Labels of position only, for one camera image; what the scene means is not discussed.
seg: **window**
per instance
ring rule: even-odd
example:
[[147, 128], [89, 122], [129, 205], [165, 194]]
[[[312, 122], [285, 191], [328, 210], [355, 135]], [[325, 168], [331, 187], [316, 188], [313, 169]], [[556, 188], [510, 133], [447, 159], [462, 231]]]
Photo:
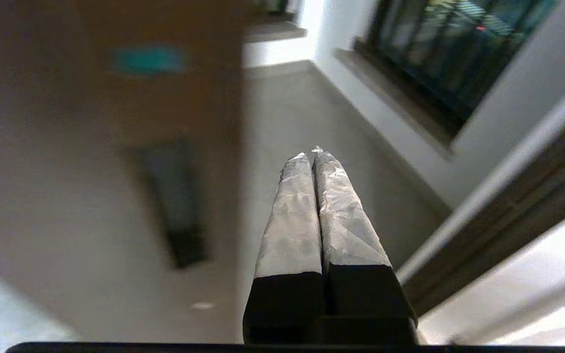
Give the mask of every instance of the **window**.
[[381, 0], [355, 49], [455, 136], [555, 0]]

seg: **window sill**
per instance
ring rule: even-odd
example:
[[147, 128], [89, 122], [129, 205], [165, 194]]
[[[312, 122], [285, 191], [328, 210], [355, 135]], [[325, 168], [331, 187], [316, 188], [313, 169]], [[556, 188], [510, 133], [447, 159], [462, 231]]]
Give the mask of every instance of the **window sill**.
[[402, 120], [421, 136], [444, 159], [452, 158], [451, 142], [457, 131], [448, 132], [445, 126], [437, 122], [434, 112], [410, 90], [399, 84], [399, 79], [391, 79], [389, 74], [377, 69], [357, 51], [337, 49], [335, 57], [348, 70], [365, 84], [390, 108], [394, 109]]
[[271, 42], [305, 36], [307, 36], [307, 30], [297, 27], [293, 22], [261, 23], [249, 27], [244, 43]]

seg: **aluminum foil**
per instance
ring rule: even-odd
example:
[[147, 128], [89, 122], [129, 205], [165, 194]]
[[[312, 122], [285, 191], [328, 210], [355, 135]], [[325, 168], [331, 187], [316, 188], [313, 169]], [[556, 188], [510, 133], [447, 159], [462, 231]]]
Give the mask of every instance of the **aluminum foil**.
[[321, 273], [320, 223], [311, 163], [304, 152], [281, 171], [254, 277], [302, 272]]
[[391, 266], [341, 163], [319, 147], [313, 152], [325, 268], [328, 264]]

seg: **dark door frame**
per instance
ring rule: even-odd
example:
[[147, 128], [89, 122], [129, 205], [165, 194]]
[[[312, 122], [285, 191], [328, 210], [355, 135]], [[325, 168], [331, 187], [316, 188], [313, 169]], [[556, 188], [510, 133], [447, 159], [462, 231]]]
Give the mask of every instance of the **dark door frame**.
[[565, 219], [565, 131], [404, 283], [424, 315]]

